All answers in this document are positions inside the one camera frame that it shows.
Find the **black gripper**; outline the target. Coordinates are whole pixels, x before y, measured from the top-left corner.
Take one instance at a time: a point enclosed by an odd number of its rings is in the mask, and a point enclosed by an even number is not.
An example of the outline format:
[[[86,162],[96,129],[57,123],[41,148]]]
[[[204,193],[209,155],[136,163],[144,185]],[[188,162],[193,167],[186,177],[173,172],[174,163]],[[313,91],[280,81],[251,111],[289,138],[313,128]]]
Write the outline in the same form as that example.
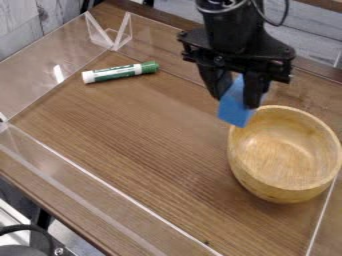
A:
[[[269,80],[281,83],[291,80],[295,50],[264,29],[236,53],[213,49],[202,28],[180,31],[177,41],[184,48],[182,60],[196,64],[205,88],[216,100],[232,85],[231,72],[244,73],[243,103],[248,109],[260,106],[261,97],[268,92]]]

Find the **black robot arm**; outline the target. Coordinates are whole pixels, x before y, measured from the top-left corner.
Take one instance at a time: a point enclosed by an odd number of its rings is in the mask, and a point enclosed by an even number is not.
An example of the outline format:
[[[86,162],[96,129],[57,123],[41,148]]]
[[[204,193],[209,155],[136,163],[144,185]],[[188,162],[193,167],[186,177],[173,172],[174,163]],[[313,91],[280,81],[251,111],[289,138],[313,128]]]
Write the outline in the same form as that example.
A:
[[[264,15],[263,0],[194,0],[202,26],[177,33],[182,60],[196,65],[214,99],[232,87],[232,74],[241,75],[241,104],[260,105],[269,83],[287,83],[295,49],[265,31],[275,22]]]

